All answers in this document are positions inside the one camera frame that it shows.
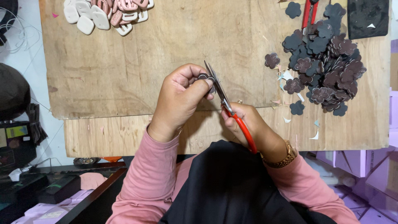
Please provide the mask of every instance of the red-handled cutter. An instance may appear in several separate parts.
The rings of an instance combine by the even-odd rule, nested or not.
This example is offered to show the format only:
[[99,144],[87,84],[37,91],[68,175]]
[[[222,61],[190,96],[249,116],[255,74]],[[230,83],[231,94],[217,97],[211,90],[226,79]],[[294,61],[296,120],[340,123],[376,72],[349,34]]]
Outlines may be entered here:
[[303,33],[303,41],[307,43],[308,41],[308,34],[311,31],[311,25],[315,22],[316,16],[316,9],[318,8],[318,1],[319,0],[306,0],[305,7],[304,7],[304,15],[302,17],[302,25],[301,28],[305,29]]
[[221,86],[220,80],[218,79],[216,72],[213,70],[213,68],[211,67],[210,64],[209,64],[209,66],[207,66],[206,61],[205,61],[205,66],[206,66],[208,75],[214,78],[214,87],[215,87],[218,95],[220,96],[222,106],[225,108],[228,116],[230,118],[234,118],[235,121],[238,123],[240,129],[242,130],[243,134],[245,135],[246,140],[248,141],[249,150],[253,154],[256,154],[257,147],[256,147],[256,144],[254,143],[252,135],[250,134],[246,125],[243,123],[243,120],[240,117],[238,117],[235,112],[232,111],[231,105],[228,101],[227,96],[225,95],[224,89]]

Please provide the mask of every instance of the gold wristwatch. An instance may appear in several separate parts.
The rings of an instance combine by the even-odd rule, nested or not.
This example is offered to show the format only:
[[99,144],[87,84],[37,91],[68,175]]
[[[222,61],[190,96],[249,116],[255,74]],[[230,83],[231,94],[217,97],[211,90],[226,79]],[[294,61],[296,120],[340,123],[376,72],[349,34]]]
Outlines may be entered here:
[[285,140],[285,144],[286,144],[286,150],[287,150],[287,157],[284,160],[282,160],[278,163],[269,163],[269,162],[265,161],[263,155],[261,155],[264,163],[267,164],[271,168],[282,168],[282,167],[285,167],[286,165],[288,165],[289,163],[291,163],[297,157],[298,153],[297,153],[297,150],[292,147],[292,145],[290,144],[290,142],[288,140]]

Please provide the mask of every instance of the person's left hand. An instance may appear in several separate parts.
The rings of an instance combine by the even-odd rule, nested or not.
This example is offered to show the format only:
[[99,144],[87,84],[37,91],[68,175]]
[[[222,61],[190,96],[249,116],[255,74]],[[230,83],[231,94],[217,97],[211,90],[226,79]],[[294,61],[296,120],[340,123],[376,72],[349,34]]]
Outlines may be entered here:
[[213,82],[208,79],[198,80],[200,73],[207,72],[202,66],[186,64],[166,76],[148,127],[152,139],[159,142],[171,141],[193,115],[203,97],[207,100],[214,98],[212,94],[206,95]]

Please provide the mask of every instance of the scissors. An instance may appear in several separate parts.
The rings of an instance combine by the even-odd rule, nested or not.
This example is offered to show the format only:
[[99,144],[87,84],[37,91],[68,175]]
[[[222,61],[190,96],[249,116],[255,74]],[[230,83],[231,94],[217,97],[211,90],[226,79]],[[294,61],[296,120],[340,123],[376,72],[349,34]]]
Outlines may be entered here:
[[243,120],[238,117],[238,115],[232,111],[231,105],[228,101],[227,96],[225,95],[224,89],[221,86],[220,80],[217,77],[216,72],[213,70],[213,68],[211,67],[211,65],[209,64],[209,66],[207,66],[207,63],[205,61],[205,66],[207,69],[207,73],[210,77],[214,78],[214,87],[216,89],[216,92],[218,93],[220,99],[221,99],[221,104],[222,106],[226,109],[226,113],[230,118],[234,118],[235,121],[238,123],[240,129],[242,130],[243,134],[245,135],[246,140],[249,143],[249,150],[253,153],[256,154],[257,153],[257,147],[256,144],[254,143],[254,140],[252,138],[252,135],[250,134],[248,128],[246,127],[246,125],[243,123]]

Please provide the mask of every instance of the person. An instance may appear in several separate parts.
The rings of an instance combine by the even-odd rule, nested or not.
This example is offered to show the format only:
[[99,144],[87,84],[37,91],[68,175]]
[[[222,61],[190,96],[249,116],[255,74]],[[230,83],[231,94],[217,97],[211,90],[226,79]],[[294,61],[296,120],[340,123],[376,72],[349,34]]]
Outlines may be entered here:
[[179,134],[198,103],[212,100],[206,70],[180,66],[163,81],[152,121],[135,153],[107,223],[359,223],[288,141],[250,105],[231,103],[262,157],[223,110],[240,144],[212,143],[176,164]]

